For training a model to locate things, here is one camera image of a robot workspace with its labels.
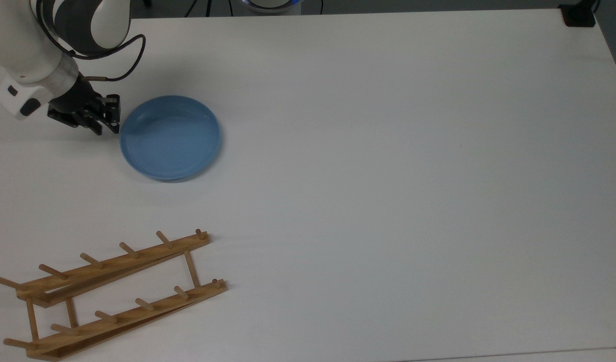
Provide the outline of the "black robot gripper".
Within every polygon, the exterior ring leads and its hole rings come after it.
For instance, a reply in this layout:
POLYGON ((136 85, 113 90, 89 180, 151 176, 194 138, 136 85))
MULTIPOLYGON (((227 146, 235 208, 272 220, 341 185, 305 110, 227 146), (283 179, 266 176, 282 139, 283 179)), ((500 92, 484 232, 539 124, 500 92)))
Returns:
POLYGON ((102 99, 91 83, 79 74, 65 94, 48 105, 48 117, 72 128, 89 128, 94 134, 102 134, 105 124, 114 134, 120 132, 120 96, 110 94, 102 99))

